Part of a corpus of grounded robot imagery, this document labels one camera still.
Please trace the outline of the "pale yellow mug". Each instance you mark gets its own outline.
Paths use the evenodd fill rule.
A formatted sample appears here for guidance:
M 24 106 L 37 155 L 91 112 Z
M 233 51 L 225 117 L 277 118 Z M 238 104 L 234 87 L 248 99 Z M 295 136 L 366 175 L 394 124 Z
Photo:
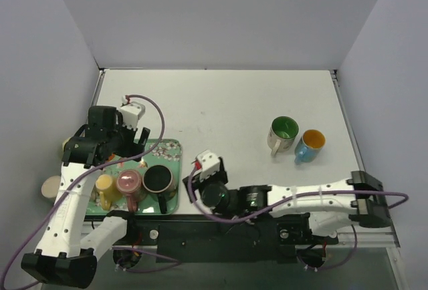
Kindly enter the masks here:
M 70 138 L 71 138 L 71 137 L 69 137 L 69 138 L 65 139 L 65 140 L 62 142 L 62 152 L 65 150 L 66 144 L 68 143 L 68 141 L 70 140 Z

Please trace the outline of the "green floral tray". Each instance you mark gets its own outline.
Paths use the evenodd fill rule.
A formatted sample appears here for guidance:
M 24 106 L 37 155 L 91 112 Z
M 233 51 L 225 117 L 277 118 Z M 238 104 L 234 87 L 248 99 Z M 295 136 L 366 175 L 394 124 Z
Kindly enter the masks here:
M 163 139 L 158 145 L 154 143 L 154 139 L 147 142 L 153 151 L 141 160 L 119 162 L 103 170 L 114 179 L 124 171 L 138 173 L 144 198 L 136 206 L 136 216 L 173 214 L 179 205 L 182 146 L 172 138 Z

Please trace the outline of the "cream mug green inside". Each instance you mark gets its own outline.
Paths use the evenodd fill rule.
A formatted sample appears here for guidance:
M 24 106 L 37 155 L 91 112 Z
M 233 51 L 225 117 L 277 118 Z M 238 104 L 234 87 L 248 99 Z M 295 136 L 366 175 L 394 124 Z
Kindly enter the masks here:
M 294 143 L 299 132 L 298 123 L 291 117 L 278 116 L 270 126 L 267 137 L 267 145 L 271 150 L 271 156 L 286 152 Z

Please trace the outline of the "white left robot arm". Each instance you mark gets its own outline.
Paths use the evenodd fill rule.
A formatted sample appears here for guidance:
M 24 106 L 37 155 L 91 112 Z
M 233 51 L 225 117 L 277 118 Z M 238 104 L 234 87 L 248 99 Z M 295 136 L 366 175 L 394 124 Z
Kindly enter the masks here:
M 21 268 L 41 283 L 87 288 L 101 257 L 116 241 L 130 234 L 129 215 L 108 215 L 94 231 L 94 241 L 81 233 L 93 187 L 111 155 L 140 160 L 150 130 L 135 140 L 138 121 L 145 113 L 139 103 L 92 106 L 88 121 L 65 143 L 60 187 L 53 213 L 43 224 L 45 232 L 34 252 L 26 253 Z

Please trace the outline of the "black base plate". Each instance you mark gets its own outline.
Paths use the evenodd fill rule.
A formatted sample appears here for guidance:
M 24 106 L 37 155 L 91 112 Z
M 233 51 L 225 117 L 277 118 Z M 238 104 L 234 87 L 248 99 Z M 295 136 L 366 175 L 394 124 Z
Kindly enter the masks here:
M 131 243 L 156 247 L 160 262 L 172 257 L 182 263 L 296 263 L 299 250 L 310 247 L 322 255 L 337 237 L 313 235 L 308 214 L 267 217 L 254 224 L 227 225 L 200 214 L 136 216 Z

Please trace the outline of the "pink mug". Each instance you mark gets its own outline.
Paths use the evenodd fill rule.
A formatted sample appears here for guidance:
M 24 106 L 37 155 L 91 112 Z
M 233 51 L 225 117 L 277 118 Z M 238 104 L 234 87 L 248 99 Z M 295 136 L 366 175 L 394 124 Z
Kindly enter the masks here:
M 134 169 L 123 170 L 116 180 L 116 188 L 126 199 L 128 211 L 136 213 L 139 203 L 147 196 L 141 173 Z

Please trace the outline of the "beige brown mug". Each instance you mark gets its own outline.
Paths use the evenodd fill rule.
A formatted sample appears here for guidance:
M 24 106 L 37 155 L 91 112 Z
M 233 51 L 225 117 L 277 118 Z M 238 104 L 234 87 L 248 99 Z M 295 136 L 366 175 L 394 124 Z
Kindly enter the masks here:
M 47 178 L 41 186 L 41 194 L 44 198 L 55 201 L 61 183 L 60 176 L 51 176 Z

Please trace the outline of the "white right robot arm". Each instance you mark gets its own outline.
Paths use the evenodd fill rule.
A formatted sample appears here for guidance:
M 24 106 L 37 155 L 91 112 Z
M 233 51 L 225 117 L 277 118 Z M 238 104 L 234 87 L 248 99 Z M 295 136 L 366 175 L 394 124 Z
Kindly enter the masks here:
M 225 169 L 217 166 L 210 171 L 198 168 L 182 182 L 190 203 L 218 223 L 234 225 L 308 214 L 310 232 L 317 237 L 351 225 L 381 229 L 392 224 L 382 182 L 361 170 L 326 184 L 254 185 L 231 190 Z

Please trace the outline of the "blue mug yellow inside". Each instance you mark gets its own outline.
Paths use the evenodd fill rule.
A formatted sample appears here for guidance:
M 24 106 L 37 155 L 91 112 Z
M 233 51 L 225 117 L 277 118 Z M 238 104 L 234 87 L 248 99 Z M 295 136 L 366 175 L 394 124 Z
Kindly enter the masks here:
M 297 143 L 294 154 L 295 164 L 312 162 L 326 143 L 326 138 L 318 130 L 306 130 Z

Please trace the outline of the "black mug red inside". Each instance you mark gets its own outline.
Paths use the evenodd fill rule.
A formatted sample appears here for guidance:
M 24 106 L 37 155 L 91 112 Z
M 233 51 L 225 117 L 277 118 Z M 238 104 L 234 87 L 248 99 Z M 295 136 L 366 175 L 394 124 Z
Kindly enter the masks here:
M 143 187 L 158 202 L 161 214 L 167 214 L 167 203 L 177 194 L 177 181 L 169 168 L 163 165 L 151 166 L 144 173 Z

